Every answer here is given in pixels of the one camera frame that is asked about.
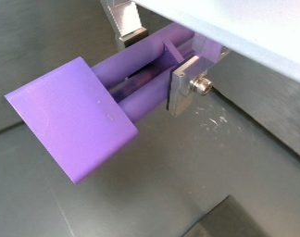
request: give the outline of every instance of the screw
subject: screw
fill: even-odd
[[[194,92],[201,95],[206,95],[212,89],[212,81],[200,75],[194,80],[190,81],[190,88]]]
[[[224,55],[228,50],[229,50],[228,47],[224,46],[223,51],[221,51],[221,55]]]

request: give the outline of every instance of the bolt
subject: bolt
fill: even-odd
[[[190,88],[194,92],[201,95],[206,95],[212,89],[212,81],[200,75],[194,80],[190,82]]]

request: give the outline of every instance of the metal bracket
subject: metal bracket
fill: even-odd
[[[124,50],[149,35],[142,26],[137,5],[128,0],[101,0],[116,31],[118,49]]]
[[[177,117],[192,104],[193,94],[206,95],[212,81],[205,78],[208,70],[229,54],[231,50],[221,44],[196,33],[192,49],[194,56],[172,71],[172,84],[168,99],[168,110]]]

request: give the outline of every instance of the gray surface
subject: gray surface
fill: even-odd
[[[300,159],[217,94],[138,128],[78,185],[26,126],[0,134],[0,237],[181,236],[229,194],[271,236],[300,237]]]
[[[211,70],[216,88],[300,155],[300,83],[237,53]]]
[[[145,9],[154,31],[169,21]],[[98,0],[0,0],[0,130],[21,121],[5,94],[82,56],[90,65],[117,52]]]
[[[219,204],[184,237],[269,237],[232,196]]]

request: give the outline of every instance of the purple plastic part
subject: purple plastic part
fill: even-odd
[[[170,41],[165,41],[165,60],[172,63],[170,67],[118,104],[133,123],[138,122],[168,98],[172,69],[184,61]]]
[[[170,69],[184,60],[176,45],[192,37],[172,24],[92,69],[77,58],[6,95],[74,183],[137,135],[133,122],[168,98]],[[117,104],[106,87],[149,63],[122,87]]]
[[[93,66],[92,70],[97,78],[109,89],[162,55],[164,40],[170,40],[173,45],[180,45],[192,37],[192,30],[176,23],[170,24]]]
[[[74,183],[138,133],[81,57],[6,98]]]
[[[184,56],[178,53],[170,40],[164,41],[165,48],[160,58],[152,62],[141,72],[138,72],[128,81],[121,83],[110,90],[110,94],[117,102],[128,98],[144,85],[150,82],[166,69],[176,66]]]

